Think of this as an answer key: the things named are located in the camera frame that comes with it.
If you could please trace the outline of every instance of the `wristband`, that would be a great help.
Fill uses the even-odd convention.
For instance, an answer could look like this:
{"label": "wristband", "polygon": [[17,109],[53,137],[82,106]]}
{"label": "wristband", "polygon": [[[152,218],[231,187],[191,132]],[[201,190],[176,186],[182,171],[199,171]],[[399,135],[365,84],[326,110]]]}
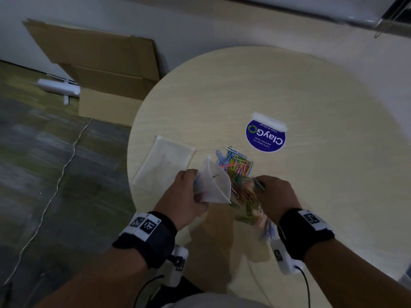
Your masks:
{"label": "wristband", "polygon": [[331,227],[314,213],[290,209],[281,217],[278,233],[293,259],[303,260],[315,243],[335,238]]}
{"label": "wristband", "polygon": [[119,249],[135,248],[148,268],[160,268],[173,252],[176,234],[176,226],[166,215],[135,213],[112,245]]}

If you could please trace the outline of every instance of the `white cable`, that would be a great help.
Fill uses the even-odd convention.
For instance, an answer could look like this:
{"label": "white cable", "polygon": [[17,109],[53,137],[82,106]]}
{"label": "white cable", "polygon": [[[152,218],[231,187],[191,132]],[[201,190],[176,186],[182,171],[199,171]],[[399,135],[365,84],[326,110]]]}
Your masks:
{"label": "white cable", "polygon": [[76,155],[76,146],[77,146],[77,143],[78,143],[79,140],[80,140],[81,134],[83,134],[83,132],[85,131],[85,129],[88,128],[88,126],[90,125],[91,121],[93,121],[93,119],[90,119],[90,122],[88,122],[87,125],[84,127],[84,129],[81,130],[81,132],[80,132],[80,134],[79,134],[79,137],[78,137],[77,140],[74,142],[74,144],[73,144],[73,154],[72,154],[70,160],[63,166],[63,170],[61,171],[61,176],[60,176],[60,178],[59,178],[58,181],[57,181],[57,186],[56,186],[54,195],[51,197],[51,199],[50,199],[49,202],[47,203],[46,207],[44,208],[43,214],[42,214],[42,218],[40,219],[40,223],[39,223],[36,231],[34,232],[34,235],[30,238],[30,240],[28,240],[28,242],[26,243],[26,245],[24,245],[23,248],[21,249],[21,252],[20,252],[20,254],[18,255],[17,264],[15,265],[15,267],[14,267],[14,269],[13,269],[13,272],[12,272],[12,273],[9,275],[9,277],[7,278],[6,282],[4,282],[3,286],[5,286],[6,284],[8,284],[8,282],[10,282],[10,280],[12,279],[14,273],[15,273],[16,270],[17,270],[17,267],[18,267],[19,264],[21,263],[21,259],[22,259],[22,257],[23,257],[23,253],[25,252],[26,248],[27,248],[28,245],[31,243],[31,241],[33,241],[34,238],[37,236],[37,234],[38,234],[38,232],[39,232],[39,230],[40,230],[40,227],[41,227],[42,224],[43,224],[44,215],[46,214],[47,209],[49,208],[51,201],[52,201],[52,200],[54,199],[54,197],[57,195],[58,188],[59,188],[59,186],[60,186],[60,182],[61,182],[61,180],[63,179],[63,176],[64,176],[64,170],[66,169],[66,167],[70,164],[70,162],[73,160],[74,156]]}

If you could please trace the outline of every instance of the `white device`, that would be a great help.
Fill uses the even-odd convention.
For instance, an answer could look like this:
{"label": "white device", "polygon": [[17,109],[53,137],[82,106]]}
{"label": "white device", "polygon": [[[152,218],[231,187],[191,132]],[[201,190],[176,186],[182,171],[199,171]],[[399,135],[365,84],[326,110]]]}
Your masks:
{"label": "white device", "polygon": [[298,266],[301,270],[304,270],[305,264],[301,260],[291,258],[290,254],[287,252],[284,243],[281,239],[275,239],[270,242],[271,249],[273,250],[275,259],[277,260],[278,266],[283,274],[299,274],[300,270],[295,268]]}
{"label": "white device", "polygon": [[161,284],[169,287],[177,287],[180,283],[185,262],[188,258],[188,249],[176,245],[171,255],[174,256],[176,262],[173,263],[167,259],[157,270],[156,275],[164,275],[164,278],[160,279]]}

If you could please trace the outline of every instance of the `hand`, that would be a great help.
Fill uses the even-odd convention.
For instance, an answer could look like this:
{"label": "hand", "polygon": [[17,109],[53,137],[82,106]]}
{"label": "hand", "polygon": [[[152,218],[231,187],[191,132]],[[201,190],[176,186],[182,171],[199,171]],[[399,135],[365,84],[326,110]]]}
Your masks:
{"label": "hand", "polygon": [[198,170],[179,171],[172,185],[166,190],[153,211],[165,214],[177,231],[207,212],[208,203],[196,203],[193,195],[194,177]]}
{"label": "hand", "polygon": [[263,206],[264,213],[278,225],[285,212],[294,208],[301,208],[293,187],[288,181],[272,176],[258,176],[255,178],[265,188],[262,191],[254,186],[258,201]]}

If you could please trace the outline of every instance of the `cardboard box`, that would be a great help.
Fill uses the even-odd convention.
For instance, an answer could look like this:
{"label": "cardboard box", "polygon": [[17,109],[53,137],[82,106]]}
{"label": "cardboard box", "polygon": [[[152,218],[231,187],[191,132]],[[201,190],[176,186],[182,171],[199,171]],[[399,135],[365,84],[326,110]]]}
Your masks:
{"label": "cardboard box", "polygon": [[132,125],[160,80],[152,40],[37,20],[24,25],[50,61],[80,85],[80,116]]}

